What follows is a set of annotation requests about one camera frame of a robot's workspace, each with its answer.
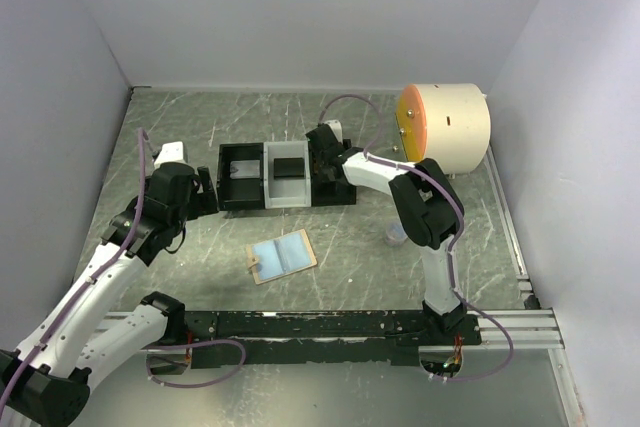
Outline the three-compartment black white tray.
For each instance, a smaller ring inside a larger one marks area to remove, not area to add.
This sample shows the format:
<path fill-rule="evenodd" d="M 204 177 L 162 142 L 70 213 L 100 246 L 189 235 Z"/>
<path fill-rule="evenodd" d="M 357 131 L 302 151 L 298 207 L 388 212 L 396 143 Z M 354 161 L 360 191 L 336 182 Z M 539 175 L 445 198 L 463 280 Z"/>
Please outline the three-compartment black white tray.
<path fill-rule="evenodd" d="M 357 188 L 321 177 L 306 141 L 222 144 L 217 164 L 221 211 L 348 206 Z"/>

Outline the tan leather card holder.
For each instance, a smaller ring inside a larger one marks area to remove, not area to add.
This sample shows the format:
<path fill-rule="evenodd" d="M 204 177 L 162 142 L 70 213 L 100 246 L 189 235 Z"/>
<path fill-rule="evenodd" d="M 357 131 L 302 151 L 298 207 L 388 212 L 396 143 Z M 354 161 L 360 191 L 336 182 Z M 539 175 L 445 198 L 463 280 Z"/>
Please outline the tan leather card holder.
<path fill-rule="evenodd" d="M 305 229 L 248 245 L 246 253 L 247 269 L 256 285 L 265 284 L 318 265 Z"/>

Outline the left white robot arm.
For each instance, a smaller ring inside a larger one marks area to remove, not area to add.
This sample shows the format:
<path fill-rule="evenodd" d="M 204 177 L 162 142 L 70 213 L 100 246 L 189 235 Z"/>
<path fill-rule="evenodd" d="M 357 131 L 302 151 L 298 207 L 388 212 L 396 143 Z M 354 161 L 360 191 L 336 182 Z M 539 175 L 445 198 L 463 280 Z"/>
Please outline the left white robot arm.
<path fill-rule="evenodd" d="M 158 292 L 123 323 L 94 332 L 157 255 L 185 238 L 188 221 L 217 211 L 206 167 L 167 162 L 143 175 L 138 195 L 112 218 L 82 276 L 36 330 L 2 351 L 2 408 L 40 426 L 68 426 L 91 391 L 139 350 L 185 341 L 184 304 Z"/>

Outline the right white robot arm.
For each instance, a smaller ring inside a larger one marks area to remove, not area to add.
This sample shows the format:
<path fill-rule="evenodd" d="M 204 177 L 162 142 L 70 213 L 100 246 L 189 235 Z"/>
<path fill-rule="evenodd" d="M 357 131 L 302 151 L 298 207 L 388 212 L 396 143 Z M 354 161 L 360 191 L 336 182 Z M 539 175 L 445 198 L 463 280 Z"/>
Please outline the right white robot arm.
<path fill-rule="evenodd" d="M 321 181 L 337 181 L 389 195 L 402 228 L 420 248 L 425 277 L 426 337 L 443 345 L 455 337 L 466 307 L 457 289 L 454 245 L 464 229 L 464 208 L 439 164 L 414 164 L 346 148 L 327 124 L 306 134 L 313 170 Z"/>

